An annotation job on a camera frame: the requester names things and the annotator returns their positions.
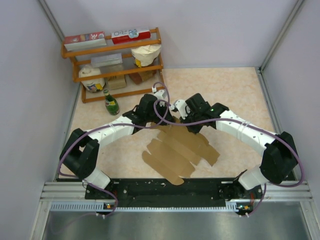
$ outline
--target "white wall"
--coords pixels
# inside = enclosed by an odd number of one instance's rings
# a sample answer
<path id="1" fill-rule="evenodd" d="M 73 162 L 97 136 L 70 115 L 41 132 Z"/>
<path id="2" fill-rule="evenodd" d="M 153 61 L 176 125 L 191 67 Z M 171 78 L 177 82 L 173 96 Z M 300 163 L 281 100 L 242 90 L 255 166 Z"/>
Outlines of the white wall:
<path id="1" fill-rule="evenodd" d="M 0 239 L 25 240 L 53 180 L 77 85 L 37 1 L 3 2 L 0 22 Z"/>
<path id="2" fill-rule="evenodd" d="M 307 0 L 265 80 L 285 131 L 294 137 L 320 210 L 320 1 Z"/>
<path id="3" fill-rule="evenodd" d="M 296 0 L 46 0 L 66 36 L 159 27 L 166 68 L 260 66 Z"/>

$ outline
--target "bottle label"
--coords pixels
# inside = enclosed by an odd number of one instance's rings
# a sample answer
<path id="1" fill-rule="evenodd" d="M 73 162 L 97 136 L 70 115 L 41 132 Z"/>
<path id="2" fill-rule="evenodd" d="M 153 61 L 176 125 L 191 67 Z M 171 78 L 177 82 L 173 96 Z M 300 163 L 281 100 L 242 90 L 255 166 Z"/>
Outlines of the bottle label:
<path id="1" fill-rule="evenodd" d="M 105 105 L 106 105 L 106 106 L 115 106 L 115 105 L 116 105 L 116 103 L 115 103 L 115 101 L 108 101 L 108 100 L 105 100 Z"/>

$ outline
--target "green glass bottle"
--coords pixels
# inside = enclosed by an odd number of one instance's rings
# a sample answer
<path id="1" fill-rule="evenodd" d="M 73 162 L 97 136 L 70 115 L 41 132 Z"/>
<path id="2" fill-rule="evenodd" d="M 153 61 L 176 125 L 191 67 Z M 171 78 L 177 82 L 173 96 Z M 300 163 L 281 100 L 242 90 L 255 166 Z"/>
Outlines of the green glass bottle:
<path id="1" fill-rule="evenodd" d="M 120 112 L 120 108 L 117 100 L 110 95 L 109 90 L 107 89 L 103 90 L 103 94 L 104 94 L 105 108 L 108 110 L 108 112 L 111 115 L 117 115 Z"/>

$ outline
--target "flattened cardboard box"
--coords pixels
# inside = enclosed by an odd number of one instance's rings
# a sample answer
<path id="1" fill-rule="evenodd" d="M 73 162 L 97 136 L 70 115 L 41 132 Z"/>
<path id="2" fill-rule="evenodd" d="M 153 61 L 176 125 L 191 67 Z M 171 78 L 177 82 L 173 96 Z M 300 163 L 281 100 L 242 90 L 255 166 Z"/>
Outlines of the flattened cardboard box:
<path id="1" fill-rule="evenodd" d="M 149 152 L 142 153 L 143 161 L 173 185 L 184 183 L 204 158 L 213 166 L 220 154 L 209 145 L 201 133 L 189 132 L 185 126 L 158 126 L 157 139 L 147 146 Z"/>

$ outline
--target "tiled floor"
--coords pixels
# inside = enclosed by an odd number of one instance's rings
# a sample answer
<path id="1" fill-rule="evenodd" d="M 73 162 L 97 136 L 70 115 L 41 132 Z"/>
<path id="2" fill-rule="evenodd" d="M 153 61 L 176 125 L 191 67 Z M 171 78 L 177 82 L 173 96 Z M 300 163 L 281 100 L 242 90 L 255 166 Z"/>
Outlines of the tiled floor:
<path id="1" fill-rule="evenodd" d="M 172 103 L 201 93 L 211 105 L 222 103 L 256 126 L 273 130 L 253 67 L 164 69 L 163 74 Z M 135 95 L 118 98 L 120 114 L 131 110 L 141 97 L 142 95 Z M 108 114 L 103 101 L 82 103 L 79 98 L 71 130 L 93 129 L 116 118 L 117 116 Z M 100 149 L 98 166 L 111 178 L 160 178 L 141 157 L 157 133 L 158 130 L 141 130 Z M 261 156 L 233 136 L 208 127 L 203 127 L 201 133 L 217 149 L 220 157 L 212 167 L 202 160 L 191 177 L 235 177 L 243 170 L 261 163 Z M 65 166 L 62 166 L 62 172 L 70 173 Z"/>

